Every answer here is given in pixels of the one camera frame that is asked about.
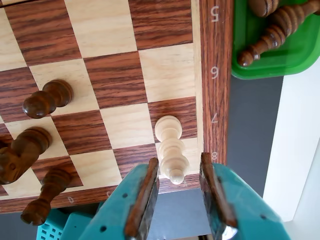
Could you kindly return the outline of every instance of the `green plastic container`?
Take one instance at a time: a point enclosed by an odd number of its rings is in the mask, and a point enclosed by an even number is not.
[[[282,5],[301,4],[306,0],[282,0]],[[254,44],[267,26],[267,19],[255,16],[247,0],[234,1],[232,75],[250,80],[300,73],[320,56],[320,16],[307,17],[298,30],[277,49],[261,54],[260,60],[248,67],[237,63],[237,55]]]

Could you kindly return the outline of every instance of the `brown pawn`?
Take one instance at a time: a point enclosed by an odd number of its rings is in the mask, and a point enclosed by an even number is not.
[[[306,17],[314,13],[320,14],[320,0],[278,8],[269,16],[271,25],[265,29],[260,39],[238,55],[238,64],[247,67],[254,60],[259,60],[262,53],[280,47],[288,36],[296,32]]]
[[[73,98],[73,90],[64,80],[46,83],[42,91],[36,91],[24,100],[22,109],[30,118],[41,119],[53,113],[56,108],[66,106]]]
[[[52,142],[51,135],[41,127],[20,133],[11,146],[0,149],[0,185],[18,180],[43,154]]]
[[[252,12],[261,18],[272,14],[279,5],[279,0],[248,0]]]
[[[42,180],[39,198],[25,207],[20,216],[22,221],[34,226],[44,224],[51,210],[51,201],[66,190],[71,179],[71,175],[62,169],[49,170]]]

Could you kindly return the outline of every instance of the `number 8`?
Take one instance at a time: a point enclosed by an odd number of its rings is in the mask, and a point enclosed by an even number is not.
[[[214,151],[212,154],[211,154],[211,157],[212,157],[212,160],[217,160],[218,158],[218,153],[216,151]]]

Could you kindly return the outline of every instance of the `wooden chess piece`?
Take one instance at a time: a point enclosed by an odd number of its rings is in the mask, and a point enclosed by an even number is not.
[[[248,0],[252,12],[261,18],[272,14],[279,5],[279,0]]]
[[[181,184],[187,174],[189,161],[183,156],[185,145],[180,140],[182,135],[180,121],[175,116],[163,116],[156,122],[154,132],[161,142],[159,146],[161,173],[173,184]]]
[[[19,179],[43,154],[52,142],[51,135],[41,127],[31,127],[20,133],[11,146],[0,149],[0,184]]]
[[[320,0],[309,0],[303,4],[278,8],[269,16],[271,25],[265,29],[260,39],[238,55],[238,64],[247,67],[254,60],[259,60],[262,53],[280,47],[311,14],[320,14]]]
[[[56,108],[66,106],[73,98],[73,90],[64,80],[52,80],[46,83],[42,91],[36,91],[24,100],[22,109],[33,119],[41,119],[53,113]]]
[[[34,226],[44,224],[51,210],[51,201],[66,190],[71,179],[71,175],[62,169],[49,170],[42,180],[39,198],[25,207],[20,216],[22,221]]]

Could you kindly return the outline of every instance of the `teal plastic basket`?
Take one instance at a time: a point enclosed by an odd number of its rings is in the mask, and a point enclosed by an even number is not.
[[[79,212],[69,215],[60,240],[77,240],[94,216]]]
[[[61,240],[68,214],[52,209],[44,224],[38,226],[36,240]]]

